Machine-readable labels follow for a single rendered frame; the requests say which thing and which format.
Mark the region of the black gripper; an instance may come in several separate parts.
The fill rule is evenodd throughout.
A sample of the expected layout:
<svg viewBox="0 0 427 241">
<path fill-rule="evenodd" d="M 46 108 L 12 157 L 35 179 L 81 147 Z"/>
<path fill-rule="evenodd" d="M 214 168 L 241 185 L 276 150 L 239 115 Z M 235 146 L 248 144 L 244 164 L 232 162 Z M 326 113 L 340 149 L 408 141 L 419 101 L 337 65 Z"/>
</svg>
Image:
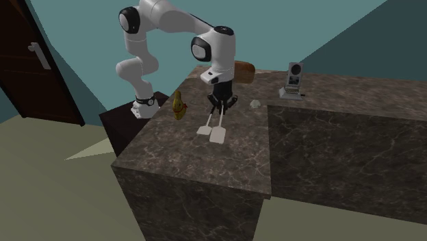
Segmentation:
<svg viewBox="0 0 427 241">
<path fill-rule="evenodd" d="M 210 103 L 217 107 L 217 100 L 226 101 L 225 110 L 231 108 L 238 100 L 237 95 L 233 95 L 233 81 L 221 82 L 213 85 L 212 94 L 208 94 L 207 98 Z"/>
</svg>

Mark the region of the small white spatula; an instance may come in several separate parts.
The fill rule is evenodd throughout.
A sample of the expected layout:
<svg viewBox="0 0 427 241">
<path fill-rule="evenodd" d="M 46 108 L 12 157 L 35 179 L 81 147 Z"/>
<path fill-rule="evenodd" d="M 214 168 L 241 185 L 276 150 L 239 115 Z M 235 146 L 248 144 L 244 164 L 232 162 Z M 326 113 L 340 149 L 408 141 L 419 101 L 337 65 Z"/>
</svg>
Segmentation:
<svg viewBox="0 0 427 241">
<path fill-rule="evenodd" d="M 210 124 L 210 120 L 211 120 L 211 117 L 212 117 L 212 114 L 213 114 L 215 108 L 216 108 L 215 106 L 213 106 L 211 108 L 210 113 L 209 113 L 209 117 L 208 117 L 207 122 L 205 123 L 205 125 L 202 125 L 202 126 L 200 126 L 198 128 L 198 130 L 196 132 L 198 135 L 206 135 L 206 136 L 208 136 L 211 133 L 212 128 L 209 126 L 209 124 Z"/>
</svg>

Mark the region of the large white spatula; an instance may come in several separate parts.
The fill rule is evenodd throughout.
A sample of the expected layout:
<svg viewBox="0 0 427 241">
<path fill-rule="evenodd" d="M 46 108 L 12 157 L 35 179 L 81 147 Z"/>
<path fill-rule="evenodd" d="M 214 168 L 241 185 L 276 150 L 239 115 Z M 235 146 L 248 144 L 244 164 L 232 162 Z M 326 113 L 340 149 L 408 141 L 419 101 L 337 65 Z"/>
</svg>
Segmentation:
<svg viewBox="0 0 427 241">
<path fill-rule="evenodd" d="M 216 144 L 223 144 L 225 135 L 226 135 L 226 129 L 222 126 L 222 120 L 224 116 L 224 104 L 221 105 L 220 110 L 220 118 L 218 125 L 213 127 L 209 136 L 209 141 L 216 143 Z"/>
</svg>

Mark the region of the brown bread loaf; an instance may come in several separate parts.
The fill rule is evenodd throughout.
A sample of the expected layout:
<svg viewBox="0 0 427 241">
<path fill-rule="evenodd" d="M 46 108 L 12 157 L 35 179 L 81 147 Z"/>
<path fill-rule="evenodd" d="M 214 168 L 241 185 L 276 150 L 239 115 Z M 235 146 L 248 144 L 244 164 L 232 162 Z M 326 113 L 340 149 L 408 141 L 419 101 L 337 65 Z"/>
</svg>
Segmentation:
<svg viewBox="0 0 427 241">
<path fill-rule="evenodd" d="M 255 66 L 249 62 L 235 61 L 234 81 L 239 84 L 251 84 L 255 78 Z"/>
</svg>

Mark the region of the yellow bird figure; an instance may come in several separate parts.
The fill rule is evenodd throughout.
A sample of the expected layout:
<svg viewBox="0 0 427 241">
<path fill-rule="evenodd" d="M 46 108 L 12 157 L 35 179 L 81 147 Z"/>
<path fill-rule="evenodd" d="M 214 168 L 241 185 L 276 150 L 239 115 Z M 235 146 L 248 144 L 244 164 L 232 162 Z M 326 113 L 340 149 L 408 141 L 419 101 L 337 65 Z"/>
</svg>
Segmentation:
<svg viewBox="0 0 427 241">
<path fill-rule="evenodd" d="M 176 120 L 181 120 L 187 110 L 187 105 L 181 99 L 181 92 L 176 90 L 174 93 L 174 100 L 172 103 L 172 110 Z"/>
</svg>

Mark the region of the grey countertop appliance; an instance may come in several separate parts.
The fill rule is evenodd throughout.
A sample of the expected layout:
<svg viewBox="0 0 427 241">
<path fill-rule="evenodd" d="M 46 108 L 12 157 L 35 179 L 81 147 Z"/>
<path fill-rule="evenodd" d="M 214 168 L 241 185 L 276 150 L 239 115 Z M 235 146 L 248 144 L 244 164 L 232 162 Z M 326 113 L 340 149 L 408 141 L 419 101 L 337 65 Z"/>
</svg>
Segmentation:
<svg viewBox="0 0 427 241">
<path fill-rule="evenodd" d="M 279 90 L 281 99 L 301 101 L 300 85 L 302 80 L 302 62 L 290 62 L 285 85 Z"/>
</svg>

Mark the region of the dark robot stand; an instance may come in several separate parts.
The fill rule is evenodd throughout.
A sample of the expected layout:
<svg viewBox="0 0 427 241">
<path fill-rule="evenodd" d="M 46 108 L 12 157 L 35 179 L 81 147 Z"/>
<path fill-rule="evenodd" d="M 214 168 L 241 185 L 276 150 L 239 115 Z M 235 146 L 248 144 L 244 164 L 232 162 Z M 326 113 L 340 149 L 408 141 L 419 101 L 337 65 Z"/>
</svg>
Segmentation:
<svg viewBox="0 0 427 241">
<path fill-rule="evenodd" d="M 131 108 L 133 101 L 99 114 L 107 137 L 118 157 L 140 130 L 150 121 L 149 118 L 138 119 Z"/>
</svg>

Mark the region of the dark brown door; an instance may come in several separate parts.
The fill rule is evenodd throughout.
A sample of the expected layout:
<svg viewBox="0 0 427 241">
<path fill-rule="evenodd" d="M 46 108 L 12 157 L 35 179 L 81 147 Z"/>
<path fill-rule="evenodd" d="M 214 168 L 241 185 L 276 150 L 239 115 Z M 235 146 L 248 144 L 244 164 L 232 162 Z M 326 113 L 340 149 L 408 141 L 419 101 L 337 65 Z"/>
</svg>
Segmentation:
<svg viewBox="0 0 427 241">
<path fill-rule="evenodd" d="M 85 125 L 25 0 L 0 0 L 0 88 L 23 118 Z"/>
</svg>

